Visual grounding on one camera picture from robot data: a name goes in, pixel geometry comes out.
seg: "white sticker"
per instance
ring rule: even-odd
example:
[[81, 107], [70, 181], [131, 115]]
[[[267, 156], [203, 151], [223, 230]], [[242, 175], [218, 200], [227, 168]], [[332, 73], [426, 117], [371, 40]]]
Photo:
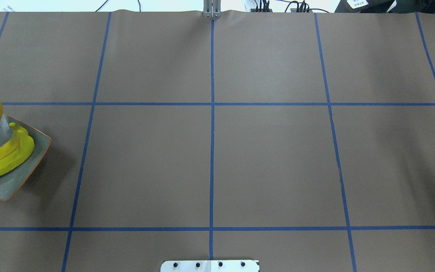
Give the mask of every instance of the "white sticker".
[[352, 7], [352, 9], [368, 5], [367, 0], [347, 0], [347, 3]]

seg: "black cable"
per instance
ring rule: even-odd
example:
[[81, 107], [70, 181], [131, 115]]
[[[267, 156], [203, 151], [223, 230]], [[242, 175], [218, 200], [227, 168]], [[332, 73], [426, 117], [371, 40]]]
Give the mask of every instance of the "black cable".
[[105, 0], [105, 2], [97, 9], [95, 12], [99, 11], [105, 4], [107, 4], [108, 0]]
[[302, 10], [305, 9], [305, 1], [302, 2], [302, 4], [300, 5], [300, 7], [296, 10], [296, 12], [302, 12]]
[[288, 10], [290, 5], [293, 4], [293, 3], [296, 3], [296, 8], [298, 9], [298, 6], [300, 5], [300, 3], [298, 1], [291, 1], [290, 3], [288, 3], [288, 6], [286, 6], [285, 12]]
[[330, 13], [330, 12], [328, 12], [326, 10], [323, 10], [323, 9], [305, 9], [303, 12], [306, 12], [306, 11], [309, 11], [309, 10], [321, 10], [321, 11], [324, 11], [326, 13]]

